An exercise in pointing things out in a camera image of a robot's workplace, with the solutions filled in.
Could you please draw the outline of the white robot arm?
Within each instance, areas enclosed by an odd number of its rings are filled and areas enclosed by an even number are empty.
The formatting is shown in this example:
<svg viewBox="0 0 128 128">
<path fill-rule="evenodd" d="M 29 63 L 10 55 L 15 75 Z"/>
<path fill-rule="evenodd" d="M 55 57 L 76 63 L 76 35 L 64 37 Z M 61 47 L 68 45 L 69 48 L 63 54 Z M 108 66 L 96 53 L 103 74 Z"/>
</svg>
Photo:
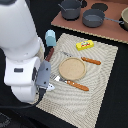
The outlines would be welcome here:
<svg viewBox="0 0 128 128">
<path fill-rule="evenodd" d="M 51 65 L 25 0 L 0 0 L 0 48 L 6 56 L 4 82 L 21 102 L 47 89 Z"/>
</svg>

